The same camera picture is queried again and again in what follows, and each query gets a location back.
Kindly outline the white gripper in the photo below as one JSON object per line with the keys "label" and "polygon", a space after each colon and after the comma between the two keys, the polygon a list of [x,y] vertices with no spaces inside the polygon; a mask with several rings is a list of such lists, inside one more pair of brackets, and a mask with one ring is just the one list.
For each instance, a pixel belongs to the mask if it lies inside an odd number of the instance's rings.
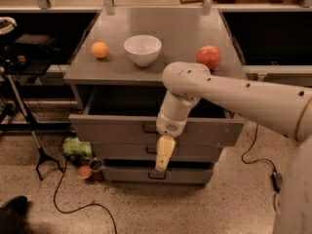
{"label": "white gripper", "polygon": [[173,120],[162,111],[159,112],[156,120],[156,130],[162,136],[157,141],[156,171],[164,172],[168,167],[176,146],[174,137],[182,134],[185,125],[185,120]]}

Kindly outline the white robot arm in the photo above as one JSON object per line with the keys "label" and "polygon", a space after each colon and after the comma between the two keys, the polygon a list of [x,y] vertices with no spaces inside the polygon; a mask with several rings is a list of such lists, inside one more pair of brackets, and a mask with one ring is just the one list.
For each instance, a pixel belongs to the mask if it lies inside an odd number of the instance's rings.
{"label": "white robot arm", "polygon": [[312,90],[214,76],[200,63],[173,62],[162,74],[167,89],[156,121],[155,169],[164,171],[191,109],[200,99],[298,142],[284,175],[273,234],[312,234]]}

